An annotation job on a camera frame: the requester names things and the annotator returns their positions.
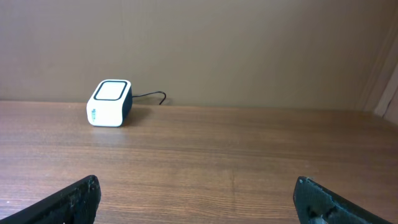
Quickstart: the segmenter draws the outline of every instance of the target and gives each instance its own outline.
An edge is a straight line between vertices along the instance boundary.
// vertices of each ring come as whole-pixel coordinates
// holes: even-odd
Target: wooden table
[[[367,113],[0,102],[0,218],[89,175],[96,223],[298,223],[298,176],[398,222],[398,128]]]

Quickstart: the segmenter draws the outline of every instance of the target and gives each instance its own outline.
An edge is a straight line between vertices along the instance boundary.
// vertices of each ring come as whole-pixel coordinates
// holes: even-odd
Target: power cord
[[[164,95],[163,100],[159,103],[159,105],[161,105],[161,104],[163,103],[163,101],[166,100],[166,93],[163,92],[163,91],[155,91],[155,92],[152,92],[152,93],[145,93],[145,94],[141,94],[141,95],[134,95],[134,96],[132,96],[132,97],[135,98],[135,97],[147,96],[147,95],[156,94],[156,93],[161,93],[161,94]]]

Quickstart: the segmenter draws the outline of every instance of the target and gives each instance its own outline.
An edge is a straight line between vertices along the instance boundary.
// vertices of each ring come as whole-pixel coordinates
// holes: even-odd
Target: plain wall
[[[353,110],[395,0],[0,0],[0,99]]]

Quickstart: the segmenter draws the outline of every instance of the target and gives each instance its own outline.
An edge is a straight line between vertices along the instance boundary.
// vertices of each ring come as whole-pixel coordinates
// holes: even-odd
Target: white device
[[[87,119],[93,126],[119,127],[131,106],[129,81],[103,80],[87,102]]]

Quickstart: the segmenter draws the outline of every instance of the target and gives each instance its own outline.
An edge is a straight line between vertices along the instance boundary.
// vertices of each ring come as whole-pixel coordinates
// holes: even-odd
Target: device's top panel
[[[97,94],[95,95],[96,100],[118,100],[127,83],[123,81],[105,81],[100,86]]]

